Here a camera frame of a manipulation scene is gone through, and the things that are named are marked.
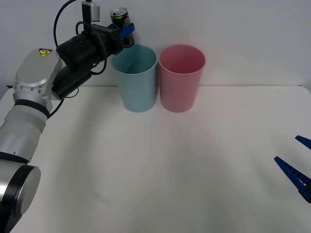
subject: black cable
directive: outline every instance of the black cable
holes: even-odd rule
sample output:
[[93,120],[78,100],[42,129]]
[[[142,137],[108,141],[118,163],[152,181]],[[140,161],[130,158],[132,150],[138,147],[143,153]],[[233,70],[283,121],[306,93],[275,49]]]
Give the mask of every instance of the black cable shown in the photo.
[[53,36],[54,36],[54,42],[55,42],[55,46],[57,47],[58,46],[58,43],[57,43],[57,39],[56,39],[56,26],[57,26],[57,22],[58,22],[58,19],[61,15],[61,13],[63,12],[63,10],[70,4],[70,3],[73,3],[74,1],[77,1],[77,0],[69,0],[68,2],[66,2],[58,11],[57,13],[57,16],[55,18],[55,22],[54,22],[54,28],[53,28]]
[[79,94],[79,88],[77,88],[77,94],[75,94],[74,96],[69,96],[69,97],[65,97],[66,99],[71,99],[71,98],[74,98],[74,97],[76,97],[78,94]]
[[[83,21],[80,21],[80,22],[78,22],[78,23],[76,24],[76,34],[77,34],[77,35],[79,34],[78,28],[79,28],[79,26],[80,26],[81,24],[83,24],[84,26],[87,26],[87,27],[93,32],[93,34],[97,37],[97,39],[99,40],[100,45],[101,45],[101,49],[103,50],[103,51],[100,50],[101,60],[102,60],[102,59],[105,57],[105,54],[107,54],[107,50],[106,50],[106,47],[105,47],[105,45],[104,45],[102,39],[100,38],[100,36],[99,36],[98,33],[96,32],[96,30],[94,30],[90,24],[88,24],[88,23],[86,23],[86,22],[83,22]],[[92,75],[100,75],[100,74],[102,74],[102,73],[105,71],[106,67],[107,67],[107,59],[104,60],[104,67],[103,67],[103,69],[102,69],[100,72],[96,73],[96,72],[91,71],[90,73],[91,73]]]
[[60,108],[60,106],[62,106],[63,102],[65,99],[63,99],[62,101],[60,101],[59,105],[55,108],[55,110],[49,115],[48,119],[50,119]]
[[[57,27],[57,23],[58,23],[58,19],[60,17],[60,15],[62,14],[63,10],[71,3],[73,3],[74,1],[77,1],[77,0],[69,0],[68,2],[66,2],[58,11],[57,15],[56,15],[56,18],[55,18],[55,21],[54,21],[54,26],[53,26],[53,36],[54,36],[54,42],[55,42],[55,46],[57,47],[58,46],[58,43],[57,43],[57,38],[56,38],[56,27]],[[49,115],[48,119],[50,119],[57,111],[58,109],[62,106],[64,102],[64,99],[62,101],[60,101],[59,105],[57,106],[57,108]]]

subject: warning sticker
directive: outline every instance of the warning sticker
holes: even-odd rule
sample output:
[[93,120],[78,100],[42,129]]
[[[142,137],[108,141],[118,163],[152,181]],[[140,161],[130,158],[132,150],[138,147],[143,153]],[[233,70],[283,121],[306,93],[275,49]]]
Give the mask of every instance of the warning sticker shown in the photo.
[[39,52],[40,52],[41,57],[46,57],[52,52],[52,50],[39,49]]

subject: white table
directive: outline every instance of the white table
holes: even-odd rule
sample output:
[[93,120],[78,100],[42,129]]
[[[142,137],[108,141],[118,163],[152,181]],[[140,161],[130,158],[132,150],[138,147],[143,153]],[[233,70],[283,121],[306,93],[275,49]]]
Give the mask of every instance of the white table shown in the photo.
[[[0,122],[12,108],[8,92]],[[201,87],[183,114],[127,111],[115,87],[81,88],[48,121],[42,178],[14,233],[309,233],[311,205],[274,161],[311,177],[311,95]]]

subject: light blue cup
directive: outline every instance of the light blue cup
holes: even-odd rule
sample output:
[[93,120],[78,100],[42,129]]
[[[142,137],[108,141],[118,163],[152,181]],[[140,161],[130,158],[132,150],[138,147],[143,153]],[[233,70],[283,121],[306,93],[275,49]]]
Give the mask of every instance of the light blue cup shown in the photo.
[[151,48],[133,45],[112,59],[118,71],[124,106],[136,113],[151,109],[157,96],[157,54]]

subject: green can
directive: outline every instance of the green can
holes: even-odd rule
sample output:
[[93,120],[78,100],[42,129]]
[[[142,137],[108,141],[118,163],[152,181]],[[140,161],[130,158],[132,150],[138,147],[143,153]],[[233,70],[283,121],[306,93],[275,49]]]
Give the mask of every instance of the green can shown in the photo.
[[[132,23],[130,20],[128,11],[124,7],[111,11],[110,17],[111,17],[112,23],[119,29],[128,27]],[[124,39],[125,48],[133,46],[134,44],[135,44],[135,40],[134,40],[133,34],[130,34]]]

